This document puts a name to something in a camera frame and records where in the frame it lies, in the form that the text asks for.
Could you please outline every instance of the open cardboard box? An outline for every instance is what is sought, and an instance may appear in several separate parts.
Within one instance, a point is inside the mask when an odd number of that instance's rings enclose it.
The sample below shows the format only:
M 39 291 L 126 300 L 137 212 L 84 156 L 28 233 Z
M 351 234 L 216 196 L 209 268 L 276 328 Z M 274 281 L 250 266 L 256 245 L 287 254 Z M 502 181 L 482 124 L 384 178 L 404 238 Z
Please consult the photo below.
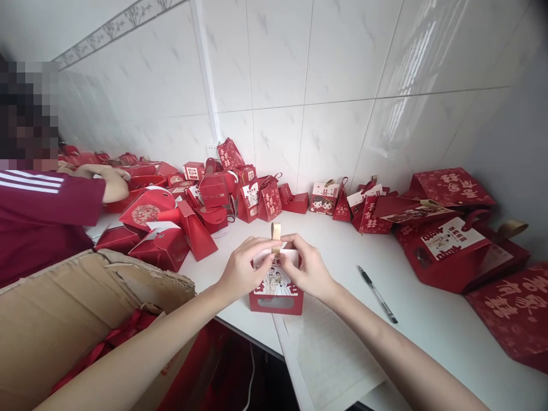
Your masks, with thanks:
M 152 303 L 169 314 L 194 295 L 188 278 L 107 249 L 0 289 L 0 408 L 36 407 L 135 308 Z M 173 374 L 160 374 L 134 409 L 157 408 L 194 340 L 174 358 Z

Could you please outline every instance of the white stripe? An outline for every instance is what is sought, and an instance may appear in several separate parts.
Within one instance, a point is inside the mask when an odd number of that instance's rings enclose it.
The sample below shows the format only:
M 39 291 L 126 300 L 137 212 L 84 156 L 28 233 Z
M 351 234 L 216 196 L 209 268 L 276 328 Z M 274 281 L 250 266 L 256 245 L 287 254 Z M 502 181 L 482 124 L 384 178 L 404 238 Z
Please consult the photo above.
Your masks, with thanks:
M 36 184 L 37 186 L 48 186 L 48 187 L 60 187 L 61 186 L 60 184 L 57 184 L 57 183 L 48 183 L 48 182 L 43 182 L 43 181 L 40 181 L 40 180 L 24 179 L 23 177 L 10 176 L 9 174 L 4 174 L 4 173 L 0 173 L 0 178 L 6 179 L 6 180 L 11 180 L 11 181 L 16 181 L 16 182 L 20 182 L 20 183 Z
M 21 184 L 6 183 L 6 182 L 3 182 L 3 181 L 0 181 L 0 186 L 20 188 L 22 190 L 30 190 L 30 191 L 51 192 L 53 194 L 57 194 L 59 192 L 59 190 L 54 190 L 52 188 L 23 186 Z
M 17 175 L 22 175 L 23 177 L 39 178 L 39 179 L 42 179 L 42 180 L 49 180 L 49 181 L 58 181 L 60 183 L 62 183 L 65 180 L 65 179 L 61 179 L 61 178 L 57 178 L 57 177 L 44 176 L 42 174 L 29 174 L 29 173 L 25 173 L 24 171 L 21 171 L 21 170 L 4 170 L 4 171 L 8 171 L 8 172 L 11 172 L 11 173 L 17 174 Z

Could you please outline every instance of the sleeve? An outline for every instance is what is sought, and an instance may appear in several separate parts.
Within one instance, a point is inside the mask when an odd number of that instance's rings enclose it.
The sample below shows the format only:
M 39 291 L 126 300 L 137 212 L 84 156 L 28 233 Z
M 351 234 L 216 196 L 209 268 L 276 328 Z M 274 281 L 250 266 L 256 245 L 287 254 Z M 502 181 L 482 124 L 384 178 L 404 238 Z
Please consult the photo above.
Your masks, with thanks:
M 95 225 L 106 182 L 45 171 L 0 171 L 0 208 L 34 224 Z

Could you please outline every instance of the gold ribbon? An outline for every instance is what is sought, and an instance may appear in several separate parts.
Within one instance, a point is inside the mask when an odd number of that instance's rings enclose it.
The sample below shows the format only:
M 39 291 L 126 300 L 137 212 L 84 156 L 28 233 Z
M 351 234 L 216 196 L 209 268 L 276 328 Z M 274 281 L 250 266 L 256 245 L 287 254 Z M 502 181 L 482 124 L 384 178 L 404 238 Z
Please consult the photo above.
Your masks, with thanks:
M 281 224 L 280 223 L 272 223 L 270 231 L 271 231 L 271 235 L 272 235 L 272 240 L 280 241 Z M 280 253 L 280 247 L 272 247 L 272 253 L 273 254 L 279 254 Z
M 502 240 L 510 239 L 518 234 L 522 233 L 529 227 L 527 223 L 519 220 L 508 220 L 501 224 L 497 230 L 497 235 L 494 238 L 494 243 L 498 243 Z

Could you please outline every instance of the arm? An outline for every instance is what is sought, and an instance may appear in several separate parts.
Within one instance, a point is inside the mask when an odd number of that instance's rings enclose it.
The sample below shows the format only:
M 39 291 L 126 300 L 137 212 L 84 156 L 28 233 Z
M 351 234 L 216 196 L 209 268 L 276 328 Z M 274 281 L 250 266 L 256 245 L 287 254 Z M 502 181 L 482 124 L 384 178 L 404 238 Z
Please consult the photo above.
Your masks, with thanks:
M 257 270 L 249 262 L 261 251 L 280 245 L 280 241 L 248 238 L 233 251 L 216 284 L 104 356 L 36 410 L 130 409 L 190 338 L 222 309 L 259 286 L 273 255 Z
M 488 410 L 445 368 L 335 282 L 316 248 L 298 234 L 281 239 L 290 241 L 303 258 L 297 269 L 282 255 L 285 272 L 356 333 L 413 409 Z

